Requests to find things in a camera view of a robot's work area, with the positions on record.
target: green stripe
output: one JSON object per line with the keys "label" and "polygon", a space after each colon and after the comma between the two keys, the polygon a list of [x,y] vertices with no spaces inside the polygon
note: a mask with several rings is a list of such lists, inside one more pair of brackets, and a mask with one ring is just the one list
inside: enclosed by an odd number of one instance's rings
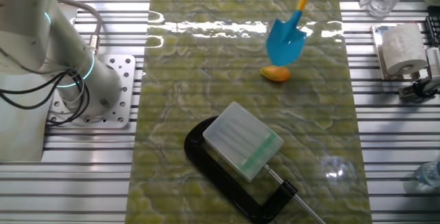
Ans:
{"label": "green stripe", "polygon": [[264,140],[264,142],[258,148],[256,148],[255,152],[249,157],[246,163],[242,166],[239,166],[240,171],[245,172],[247,169],[249,169],[249,167],[255,162],[255,160],[260,157],[263,151],[272,143],[275,137],[275,133],[271,132],[269,137]]}

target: black device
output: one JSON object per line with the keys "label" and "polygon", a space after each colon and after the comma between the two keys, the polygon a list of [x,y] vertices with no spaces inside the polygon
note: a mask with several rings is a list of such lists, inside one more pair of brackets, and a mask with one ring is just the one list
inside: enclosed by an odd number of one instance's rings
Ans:
{"label": "black device", "polygon": [[295,196],[297,189],[285,180],[263,205],[259,205],[202,147],[205,143],[203,132],[216,118],[199,123],[189,132],[184,145],[186,156],[249,221],[269,223]]}
{"label": "black device", "polygon": [[440,47],[440,6],[428,7],[425,26],[432,45]]}

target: orange object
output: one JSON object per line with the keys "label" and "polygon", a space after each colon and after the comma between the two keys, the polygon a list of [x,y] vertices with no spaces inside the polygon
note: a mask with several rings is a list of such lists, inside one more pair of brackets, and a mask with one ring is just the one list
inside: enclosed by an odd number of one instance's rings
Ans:
{"label": "orange object", "polygon": [[262,67],[261,73],[269,80],[282,82],[290,78],[290,71],[286,67]]}

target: metal mounting plate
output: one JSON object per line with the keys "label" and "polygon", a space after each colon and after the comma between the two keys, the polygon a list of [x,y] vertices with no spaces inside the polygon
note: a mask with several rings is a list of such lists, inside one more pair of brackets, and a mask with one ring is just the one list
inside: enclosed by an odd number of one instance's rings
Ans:
{"label": "metal mounting plate", "polygon": [[408,74],[408,75],[403,75],[403,76],[393,76],[388,74],[387,70],[386,70],[386,65],[385,65],[385,59],[384,59],[384,55],[382,53],[382,34],[394,27],[393,26],[387,26],[387,25],[373,25],[371,26],[371,29],[373,31],[373,40],[374,40],[374,46],[377,52],[377,61],[379,63],[379,74],[380,74],[380,78],[382,80],[398,80],[398,81],[414,81],[418,78],[420,78],[420,72],[417,71],[413,74]]}
{"label": "metal mounting plate", "polygon": [[[136,60],[134,56],[127,55],[99,55],[100,61],[104,64],[112,66],[121,77],[122,90],[119,100],[102,115],[93,119],[85,119],[79,117],[72,123],[67,123],[56,128],[123,128],[129,122],[131,97],[133,95],[133,83],[135,74]],[[56,119],[63,121],[69,117],[69,114],[63,115],[58,113],[69,113],[70,110],[65,107],[63,101],[56,91],[50,105],[48,119]]]}

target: black cable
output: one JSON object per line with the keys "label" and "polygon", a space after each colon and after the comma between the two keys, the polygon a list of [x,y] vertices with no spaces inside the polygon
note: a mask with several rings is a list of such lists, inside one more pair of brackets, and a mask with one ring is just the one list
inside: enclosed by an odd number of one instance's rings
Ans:
{"label": "black cable", "polygon": [[102,17],[96,9],[80,1],[75,1],[75,0],[58,0],[58,1],[89,11],[93,16],[96,17],[96,29],[93,34],[99,35],[102,27]]}
{"label": "black cable", "polygon": [[[80,76],[76,76],[74,78],[76,86],[78,87],[79,92],[81,92],[83,89],[81,88],[81,83],[83,82],[83,79]],[[46,126],[48,127],[54,127],[54,126],[60,126],[62,124],[66,124],[69,122],[73,122],[74,120],[76,120],[78,117],[80,117],[87,109],[87,107],[90,104],[90,92],[89,92],[89,88],[87,87],[87,85],[84,85],[85,88],[85,93],[87,96],[87,101],[85,103],[85,106],[83,107],[84,104],[84,96],[81,96],[80,98],[80,104],[78,106],[78,108],[75,110],[75,112],[66,120],[62,121],[62,122],[56,122],[56,121],[52,121],[52,120],[47,120],[47,122],[50,122],[51,124],[47,124]]]}
{"label": "black cable", "polygon": [[[47,122],[50,122],[51,124],[47,124],[46,126],[54,127],[54,126],[60,126],[62,124],[66,124],[68,122],[73,122],[78,117],[80,117],[86,111],[87,107],[89,106],[90,92],[89,92],[89,88],[87,87],[87,85],[83,84],[83,78],[81,78],[81,76],[79,76],[78,73],[72,69],[68,69],[62,73],[59,73],[58,75],[54,76],[50,81],[46,82],[45,84],[43,84],[41,86],[35,87],[33,89],[28,89],[28,90],[24,90],[24,91],[10,91],[10,90],[0,89],[0,98],[4,99],[8,104],[11,104],[12,106],[14,106],[16,108],[20,108],[23,110],[37,109],[37,108],[43,106],[51,98],[51,96],[55,92],[57,86],[60,84],[60,82],[63,80],[63,78],[66,75],[69,75],[72,78],[72,80],[75,82],[75,85],[76,85],[76,87],[78,87],[80,94],[83,92],[83,86],[84,86],[85,94],[87,96],[86,103],[83,106],[85,97],[81,96],[78,108],[74,111],[74,113],[69,118],[67,118],[66,120],[64,120],[62,122],[55,122],[52,120],[47,120]],[[4,95],[4,94],[17,94],[18,95],[18,94],[32,93],[32,92],[38,91],[44,87],[47,87],[48,85],[50,85],[54,81],[56,81],[56,82],[54,83],[54,86],[52,87],[52,89],[49,92],[49,94],[47,95],[47,97],[43,101],[41,101],[40,103],[32,105],[30,107],[18,104]]]}
{"label": "black cable", "polygon": [[33,93],[35,91],[38,91],[40,89],[43,89],[47,86],[49,86],[51,83],[53,83],[56,79],[58,79],[58,77],[61,76],[65,76],[66,71],[59,73],[58,75],[54,76],[50,81],[46,82],[45,84],[39,86],[39,87],[35,87],[33,89],[29,89],[29,90],[24,90],[24,91],[11,91],[11,90],[5,90],[5,89],[0,89],[0,93],[6,93],[6,94],[26,94],[26,93]]}
{"label": "black cable", "polygon": [[33,110],[33,109],[37,109],[41,106],[43,106],[47,101],[49,101],[49,99],[51,98],[52,94],[54,94],[56,87],[60,84],[60,82],[63,80],[63,78],[70,72],[70,70],[67,70],[66,72],[62,73],[62,76],[58,78],[58,80],[54,83],[54,86],[52,87],[52,89],[50,90],[49,94],[47,95],[47,97],[39,102],[38,104],[35,104],[33,106],[27,107],[27,106],[23,106],[21,104],[18,104],[14,101],[12,101],[11,99],[9,99],[8,97],[6,97],[2,91],[0,91],[0,98],[4,99],[8,104],[11,104],[12,106],[16,107],[16,108],[20,108],[23,110]]}

